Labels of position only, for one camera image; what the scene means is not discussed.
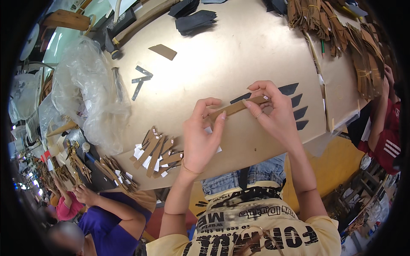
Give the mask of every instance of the jeans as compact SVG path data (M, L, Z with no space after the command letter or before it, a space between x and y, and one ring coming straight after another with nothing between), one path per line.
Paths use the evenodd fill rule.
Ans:
M286 178L283 171L286 153L255 164L249 167L248 185L257 181L275 181L281 185ZM202 190L205 195L213 195L228 189L239 187L239 175L241 170L222 174L213 178L203 179Z

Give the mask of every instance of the pink shirt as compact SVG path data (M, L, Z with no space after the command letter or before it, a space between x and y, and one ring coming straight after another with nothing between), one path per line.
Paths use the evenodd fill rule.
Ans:
M71 206L68 207L64 203L64 197L60 197L60 200L56 207L57 217L60 220L71 220L84 207L82 203L77 201L77 198L75 197L73 192L67 191L67 194L70 196L73 202L71 203Z

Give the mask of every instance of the pencil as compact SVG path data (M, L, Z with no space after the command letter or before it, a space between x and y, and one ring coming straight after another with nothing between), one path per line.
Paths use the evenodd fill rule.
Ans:
M325 43L324 43L323 39L322 39L322 58L323 59L325 58Z

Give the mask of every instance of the red shirt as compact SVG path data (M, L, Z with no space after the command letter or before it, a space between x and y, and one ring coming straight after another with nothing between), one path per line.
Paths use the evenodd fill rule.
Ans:
M358 149L369 153L369 157L374 157L376 161L386 170L388 174L394 175L399 171L393 168L393 160L400 154L399 138L399 115L400 101L395 104L390 99L387 101L387 111L385 127L380 133L374 152L369 149L367 141L360 141ZM375 108L370 113L370 120L373 120Z
M64 203L64 197L60 197L58 205L55 208L57 211L57 217L59 218L59 220L71 220L84 207L82 203L78 202L73 192L67 191L67 194L70 196L73 202L71 203L71 206L68 207Z

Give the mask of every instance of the bracelet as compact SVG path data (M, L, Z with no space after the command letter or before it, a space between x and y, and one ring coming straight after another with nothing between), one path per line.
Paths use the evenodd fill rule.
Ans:
M193 171L189 170L188 168L186 168L183 158L182 158L182 161L181 161L181 168L183 168L185 171L187 171L188 173L191 173L191 174L201 174L201 173L203 173L203 172L193 172Z

